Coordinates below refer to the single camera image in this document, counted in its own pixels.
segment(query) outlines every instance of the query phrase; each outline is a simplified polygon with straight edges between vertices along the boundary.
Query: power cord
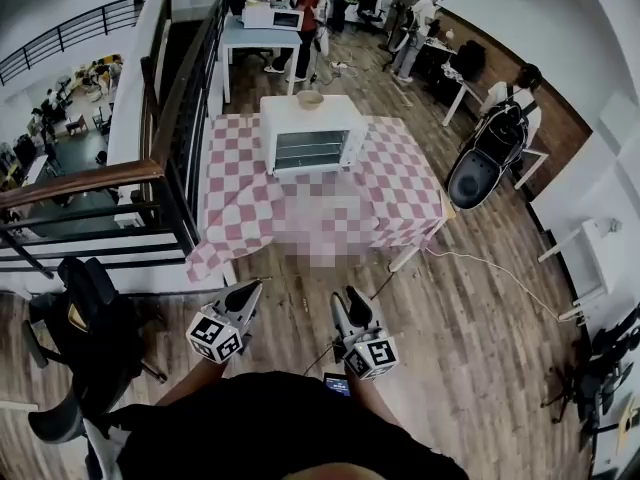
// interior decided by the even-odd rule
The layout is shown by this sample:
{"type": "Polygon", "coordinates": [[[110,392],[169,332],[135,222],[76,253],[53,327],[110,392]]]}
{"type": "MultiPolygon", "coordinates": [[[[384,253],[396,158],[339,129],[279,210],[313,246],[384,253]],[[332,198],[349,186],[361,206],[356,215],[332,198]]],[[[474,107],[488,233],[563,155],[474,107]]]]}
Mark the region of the power cord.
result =
{"type": "Polygon", "coordinates": [[[560,318],[558,318],[558,316],[556,316],[556,314],[544,303],[542,302],[538,297],[536,297],[535,294],[533,294],[531,292],[531,290],[529,290],[524,284],[522,284],[518,278],[516,276],[514,276],[511,272],[509,272],[506,268],[501,267],[500,265],[496,265],[495,263],[491,263],[488,260],[482,259],[482,258],[476,258],[475,256],[472,256],[471,254],[459,254],[457,252],[453,252],[453,251],[447,251],[447,252],[443,252],[443,253],[435,253],[433,252],[431,249],[429,249],[428,247],[425,247],[425,249],[429,252],[429,254],[435,256],[436,258],[442,258],[444,256],[457,256],[458,258],[470,258],[472,260],[476,260],[476,261],[480,261],[482,263],[486,263],[487,265],[490,265],[494,268],[497,268],[498,270],[502,270],[503,272],[506,272],[507,274],[509,274],[509,276],[511,277],[511,279],[513,279],[518,286],[520,286],[520,288],[522,288],[526,293],[528,293],[529,295],[531,295],[531,297],[533,297],[533,300],[535,300],[538,304],[540,304],[546,311],[547,313],[549,313],[553,319],[556,322],[570,322],[572,320],[577,320],[580,317],[580,315],[576,315],[572,318],[567,318],[566,320],[560,320],[560,318]]]}

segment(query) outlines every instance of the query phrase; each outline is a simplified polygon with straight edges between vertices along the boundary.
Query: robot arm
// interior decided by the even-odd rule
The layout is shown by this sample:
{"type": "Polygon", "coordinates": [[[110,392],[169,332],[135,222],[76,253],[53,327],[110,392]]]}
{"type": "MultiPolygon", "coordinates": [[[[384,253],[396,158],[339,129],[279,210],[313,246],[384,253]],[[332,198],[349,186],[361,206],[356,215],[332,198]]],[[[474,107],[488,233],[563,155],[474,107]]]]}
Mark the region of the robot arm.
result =
{"type": "Polygon", "coordinates": [[[261,293],[261,281],[236,283],[220,290],[200,309],[187,330],[193,350],[218,364],[240,352],[251,337],[249,326],[261,293]]]}
{"type": "Polygon", "coordinates": [[[347,286],[347,310],[337,293],[331,295],[331,314],[339,336],[334,342],[336,360],[344,359],[360,379],[373,379],[398,364],[395,341],[387,336],[379,304],[360,290],[347,286]]]}

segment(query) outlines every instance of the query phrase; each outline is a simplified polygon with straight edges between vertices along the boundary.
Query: checkered tablecloth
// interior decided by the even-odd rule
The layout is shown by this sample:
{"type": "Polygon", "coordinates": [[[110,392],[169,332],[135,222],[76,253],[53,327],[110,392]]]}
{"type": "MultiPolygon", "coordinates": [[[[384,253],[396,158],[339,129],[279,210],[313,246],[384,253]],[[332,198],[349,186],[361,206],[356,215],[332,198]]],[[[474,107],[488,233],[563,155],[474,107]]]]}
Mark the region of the checkered tablecloth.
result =
{"type": "Polygon", "coordinates": [[[426,244],[446,221],[441,188],[400,119],[365,117],[358,163],[291,178],[267,174],[259,114],[224,115],[208,139],[206,236],[187,258],[189,278],[268,245],[329,266],[365,247],[426,244]]]}

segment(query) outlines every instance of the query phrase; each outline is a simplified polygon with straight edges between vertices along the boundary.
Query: white toaster oven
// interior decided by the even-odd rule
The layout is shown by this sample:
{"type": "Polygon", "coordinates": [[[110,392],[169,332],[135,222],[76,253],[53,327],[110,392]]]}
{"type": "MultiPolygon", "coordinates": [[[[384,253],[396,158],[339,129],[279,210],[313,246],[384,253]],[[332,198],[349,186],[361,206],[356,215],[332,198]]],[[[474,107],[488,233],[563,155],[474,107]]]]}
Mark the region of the white toaster oven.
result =
{"type": "Polygon", "coordinates": [[[244,28],[302,30],[304,13],[293,9],[278,9],[268,2],[248,1],[242,10],[244,28]]]}
{"type": "Polygon", "coordinates": [[[295,96],[260,100],[260,138],[267,172],[301,174],[354,165],[367,136],[367,123],[348,96],[325,96],[304,110],[295,96]]]}

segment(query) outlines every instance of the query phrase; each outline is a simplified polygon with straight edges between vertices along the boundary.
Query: wooden handrail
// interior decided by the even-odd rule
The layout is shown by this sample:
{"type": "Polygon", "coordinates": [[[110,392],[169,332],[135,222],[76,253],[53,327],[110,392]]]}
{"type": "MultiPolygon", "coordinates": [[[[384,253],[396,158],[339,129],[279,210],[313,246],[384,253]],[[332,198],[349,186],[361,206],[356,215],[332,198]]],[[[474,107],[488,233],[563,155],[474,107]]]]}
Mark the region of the wooden handrail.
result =
{"type": "Polygon", "coordinates": [[[2,192],[0,193],[0,209],[15,208],[23,204],[89,190],[143,183],[163,177],[164,169],[148,158],[136,162],[109,165],[93,171],[60,176],[48,183],[36,183],[2,192]]]}
{"type": "Polygon", "coordinates": [[[196,34],[187,54],[178,69],[175,77],[175,81],[171,86],[167,101],[162,109],[162,115],[158,123],[158,130],[156,131],[153,139],[153,145],[151,147],[151,158],[153,161],[162,166],[167,165],[169,156],[171,155],[171,141],[173,140],[173,131],[178,120],[178,114],[180,112],[180,105],[184,97],[184,92],[189,82],[191,70],[196,63],[200,49],[205,41],[209,26],[216,16],[216,10],[220,5],[221,0],[216,0],[211,6],[211,9],[207,13],[207,17],[200,25],[198,33],[196,34]]]}

